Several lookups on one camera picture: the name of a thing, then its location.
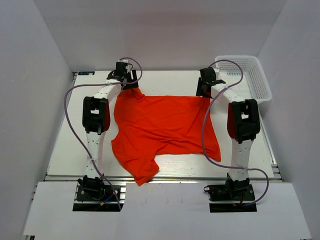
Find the orange t shirt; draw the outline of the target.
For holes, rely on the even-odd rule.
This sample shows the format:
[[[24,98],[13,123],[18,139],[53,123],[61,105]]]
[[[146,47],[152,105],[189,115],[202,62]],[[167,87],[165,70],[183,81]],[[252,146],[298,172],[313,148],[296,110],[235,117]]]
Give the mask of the orange t shirt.
[[[206,111],[211,101],[198,96],[148,96],[139,88],[123,90],[116,99],[118,134],[111,141],[121,166],[138,186],[160,170],[158,155],[203,154],[220,162],[220,146]]]

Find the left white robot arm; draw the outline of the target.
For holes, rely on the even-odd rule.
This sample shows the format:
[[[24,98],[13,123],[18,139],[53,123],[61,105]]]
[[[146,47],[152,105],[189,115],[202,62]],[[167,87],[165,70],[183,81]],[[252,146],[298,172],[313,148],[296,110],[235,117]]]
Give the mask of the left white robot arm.
[[[103,174],[103,142],[111,124],[110,103],[121,91],[139,87],[137,71],[131,57],[120,58],[115,69],[106,77],[106,83],[93,96],[83,100],[82,125],[86,133],[87,164],[85,175],[89,178],[100,177]]]

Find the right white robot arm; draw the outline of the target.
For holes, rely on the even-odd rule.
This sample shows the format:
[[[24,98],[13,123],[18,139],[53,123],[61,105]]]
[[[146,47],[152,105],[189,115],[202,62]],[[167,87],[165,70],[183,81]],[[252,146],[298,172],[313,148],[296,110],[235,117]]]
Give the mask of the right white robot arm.
[[[232,141],[228,177],[234,182],[225,187],[225,192],[229,198],[236,200],[244,193],[244,187],[239,182],[249,178],[251,147],[261,130],[258,103],[253,98],[245,99],[238,95],[225,81],[217,79],[212,67],[199,72],[196,95],[216,99],[227,108],[227,132]]]

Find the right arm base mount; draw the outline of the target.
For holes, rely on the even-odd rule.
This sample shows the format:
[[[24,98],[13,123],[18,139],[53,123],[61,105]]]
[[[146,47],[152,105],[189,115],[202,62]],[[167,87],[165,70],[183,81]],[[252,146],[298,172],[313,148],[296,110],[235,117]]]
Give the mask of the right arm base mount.
[[[255,194],[250,179],[234,181],[228,179],[224,184],[211,184],[203,188],[209,195],[210,213],[254,213]]]

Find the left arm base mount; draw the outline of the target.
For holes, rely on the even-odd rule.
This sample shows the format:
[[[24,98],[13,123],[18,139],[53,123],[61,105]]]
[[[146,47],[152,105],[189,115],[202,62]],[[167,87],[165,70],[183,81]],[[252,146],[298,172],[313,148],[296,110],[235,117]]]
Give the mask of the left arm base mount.
[[[124,205],[120,185],[110,186],[100,177],[83,176],[77,180],[74,212],[120,212]]]

